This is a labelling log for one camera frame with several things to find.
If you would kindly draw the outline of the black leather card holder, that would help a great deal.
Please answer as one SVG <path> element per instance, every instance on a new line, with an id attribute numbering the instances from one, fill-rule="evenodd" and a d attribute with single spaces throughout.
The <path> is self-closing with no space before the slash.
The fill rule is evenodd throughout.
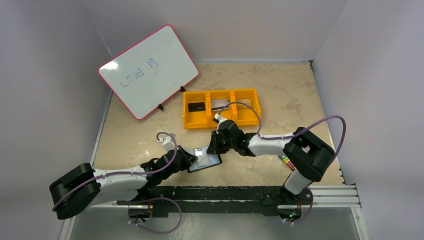
<path id="1" fill-rule="evenodd" d="M 207 153 L 208 148 L 209 145 L 205 145 L 203 147 L 193 148 L 187 151 L 189 154 L 197 157 L 193 164 L 188 168 L 188 173 L 197 172 L 223 163 L 219 154 Z"/>

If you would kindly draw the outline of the yellow three-compartment tray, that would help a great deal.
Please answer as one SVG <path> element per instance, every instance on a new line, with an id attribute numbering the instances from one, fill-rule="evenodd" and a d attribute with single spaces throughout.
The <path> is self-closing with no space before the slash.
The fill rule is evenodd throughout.
<path id="1" fill-rule="evenodd" d="M 211 100 L 228 99 L 226 109 L 211 111 Z M 251 99 L 253 107 L 237 108 L 237 100 Z M 205 102 L 206 111 L 188 112 L 188 103 Z M 213 121 L 215 114 L 233 120 L 238 126 L 256 126 L 261 118 L 258 94 L 254 88 L 185 91 L 183 93 L 182 120 L 186 130 L 210 129 L 217 124 Z"/>

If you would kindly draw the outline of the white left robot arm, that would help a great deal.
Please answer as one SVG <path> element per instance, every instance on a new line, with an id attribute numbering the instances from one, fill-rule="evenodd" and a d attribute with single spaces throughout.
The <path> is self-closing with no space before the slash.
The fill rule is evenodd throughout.
<path id="1" fill-rule="evenodd" d="M 149 199 L 149 189 L 188 170 L 197 159 L 194 150 L 178 146 L 133 168 L 102 170 L 82 163 L 50 184 L 52 211 L 58 219 L 65 220 L 97 204 L 134 201 L 142 205 Z"/>

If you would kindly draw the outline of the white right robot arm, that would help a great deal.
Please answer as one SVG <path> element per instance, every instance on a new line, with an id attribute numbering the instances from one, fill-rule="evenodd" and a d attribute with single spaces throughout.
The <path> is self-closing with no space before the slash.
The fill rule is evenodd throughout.
<path id="1" fill-rule="evenodd" d="M 293 133 L 261 135 L 245 133 L 234 121 L 219 123 L 211 133 L 206 152 L 222 155 L 229 150 L 244 157 L 262 155 L 285 156 L 295 170 L 282 185 L 280 196 L 288 204 L 300 198 L 301 192 L 313 182 L 320 182 L 335 159 L 335 151 L 309 129 L 298 127 Z"/>

